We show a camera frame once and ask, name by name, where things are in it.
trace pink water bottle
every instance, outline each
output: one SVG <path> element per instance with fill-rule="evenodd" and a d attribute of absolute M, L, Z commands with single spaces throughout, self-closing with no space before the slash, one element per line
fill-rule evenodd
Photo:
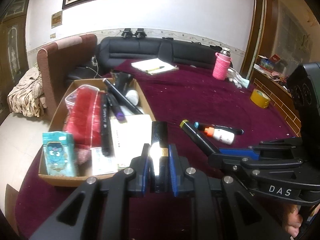
<path fill-rule="evenodd" d="M 212 72 L 218 80 L 225 80 L 227 77 L 228 68 L 230 67 L 230 62 L 232 58 L 230 57 L 230 49 L 222 48 L 220 53 L 216 52 L 216 63 Z"/>

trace white lettering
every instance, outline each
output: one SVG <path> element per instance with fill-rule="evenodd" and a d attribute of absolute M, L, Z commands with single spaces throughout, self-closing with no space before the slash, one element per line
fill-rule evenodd
<path fill-rule="evenodd" d="M 280 195 L 282 195 L 282 188 L 280 188 L 278 191 L 277 191 L 277 194 L 280 193 Z"/>
<path fill-rule="evenodd" d="M 291 189 L 287 189 L 287 193 L 285 194 L 286 196 L 290 196 Z"/>
<path fill-rule="evenodd" d="M 269 192 L 274 192 L 275 191 L 275 186 L 270 186 Z"/>

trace open box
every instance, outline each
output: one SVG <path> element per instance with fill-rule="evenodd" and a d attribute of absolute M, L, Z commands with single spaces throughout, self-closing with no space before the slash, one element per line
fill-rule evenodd
<path fill-rule="evenodd" d="M 82 80 L 75 80 L 68 88 L 66 93 L 64 94 L 62 100 L 60 101 L 60 104 L 58 105 L 58 108 L 56 112 L 54 113 L 54 116 L 51 120 L 49 131 L 62 131 L 65 119 L 68 114 L 68 109 L 66 107 L 65 103 L 65 97 L 68 96 L 71 92 L 76 90 L 79 86 L 88 84 L 92 85 L 94 87 L 99 88 L 100 90 L 108 90 L 106 85 L 103 83 L 102 79 L 82 79 Z M 142 107 L 145 114 L 149 114 L 152 121 L 155 121 L 155 117 L 151 111 L 151 108 L 138 84 L 138 82 L 133 79 L 131 84 L 131 88 L 134 88 L 140 97 L 139 100 L 139 106 Z M 105 175 L 97 175 L 95 176 L 97 179 L 105 179 L 112 177 L 113 174 L 105 174 Z M 45 180 L 49 184 L 53 186 L 63 186 L 63 187 L 78 187 L 83 181 L 85 181 L 88 177 L 92 176 L 92 165 L 91 162 L 88 161 L 87 163 L 82 164 L 79 167 L 79 177 L 65 177 L 65 176 L 51 176 L 48 175 L 47 169 L 45 166 L 44 161 L 44 154 L 42 152 L 41 158 L 40 158 L 40 164 L 39 164 L 39 172 L 38 175 L 41 179 Z"/>

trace tape roll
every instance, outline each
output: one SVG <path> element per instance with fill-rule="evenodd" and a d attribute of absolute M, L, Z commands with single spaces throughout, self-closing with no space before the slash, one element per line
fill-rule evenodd
<path fill-rule="evenodd" d="M 250 99 L 254 102 L 257 106 L 266 109 L 270 103 L 270 98 L 260 90 L 254 89 Z"/>

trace tile floor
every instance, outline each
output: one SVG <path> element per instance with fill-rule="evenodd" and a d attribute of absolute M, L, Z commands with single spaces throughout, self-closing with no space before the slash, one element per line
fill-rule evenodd
<path fill-rule="evenodd" d="M 42 144 L 49 121 L 11 113 L 0 126 L 0 208 L 4 212 L 6 185 L 20 190 L 21 183 Z"/>

